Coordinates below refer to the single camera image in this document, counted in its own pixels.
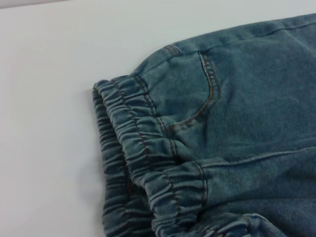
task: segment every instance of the denim pants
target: denim pants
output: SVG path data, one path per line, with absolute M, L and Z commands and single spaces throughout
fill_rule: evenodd
M 316 14 L 168 45 L 93 100 L 107 237 L 316 236 Z

